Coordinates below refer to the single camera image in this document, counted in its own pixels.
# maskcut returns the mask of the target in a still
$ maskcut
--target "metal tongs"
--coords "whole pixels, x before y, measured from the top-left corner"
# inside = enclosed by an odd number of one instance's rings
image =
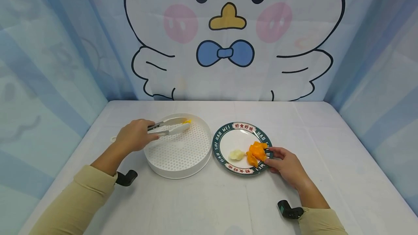
[[[165,131],[158,131],[153,134],[158,134],[159,136],[167,136],[167,135],[174,135],[177,133],[182,133],[183,131],[187,130],[190,127],[190,123],[185,123],[187,121],[187,118],[185,117],[177,117],[172,119],[166,119],[162,122],[158,122],[155,125],[149,126],[148,131],[154,130],[161,126],[169,126],[169,125],[176,125],[176,124],[182,124],[174,129],[171,130],[165,130]]]

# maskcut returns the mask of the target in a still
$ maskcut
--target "hand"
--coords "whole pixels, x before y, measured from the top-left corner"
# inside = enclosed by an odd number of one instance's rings
[[[148,134],[148,126],[154,124],[155,122],[145,119],[133,120],[121,128],[113,144],[128,152],[142,150],[151,141],[159,138],[157,134]]]
[[[272,167],[270,172],[280,174],[296,190],[312,182],[296,155],[280,147],[270,147],[269,150],[273,152],[275,158],[279,158],[279,160],[264,161]]]

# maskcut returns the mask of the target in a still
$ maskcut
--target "plate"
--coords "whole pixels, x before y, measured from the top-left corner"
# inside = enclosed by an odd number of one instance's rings
[[[185,117],[192,120],[190,128],[182,133],[160,137],[144,148],[148,164],[156,174],[171,179],[181,179],[198,173],[212,155],[212,133],[200,117],[177,113],[161,119]],[[161,126],[149,133],[171,130],[179,125]]]
[[[212,150],[217,161],[228,171],[242,176],[253,176],[265,171],[268,166],[258,161],[258,167],[251,166],[247,162],[247,155],[240,161],[231,160],[229,153],[233,150],[247,152],[254,142],[264,142],[272,147],[269,137],[258,127],[246,122],[231,122],[220,127],[212,139]],[[267,158],[273,158],[273,153],[268,149]]]

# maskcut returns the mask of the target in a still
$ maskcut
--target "beige sleeve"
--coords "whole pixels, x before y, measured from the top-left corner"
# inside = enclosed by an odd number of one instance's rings
[[[49,205],[30,235],[81,235],[113,192],[117,175],[84,166]]]
[[[337,214],[330,208],[306,208],[299,219],[302,235],[347,235]]]

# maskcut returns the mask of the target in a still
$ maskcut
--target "round white container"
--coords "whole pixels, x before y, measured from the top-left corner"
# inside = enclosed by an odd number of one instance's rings
[[[161,119],[186,117],[190,128],[171,136],[160,137],[144,148],[148,164],[156,174],[165,178],[181,179],[198,173],[212,155],[212,133],[200,117],[187,113],[172,114]],[[170,130],[179,125],[161,126],[149,133]]]

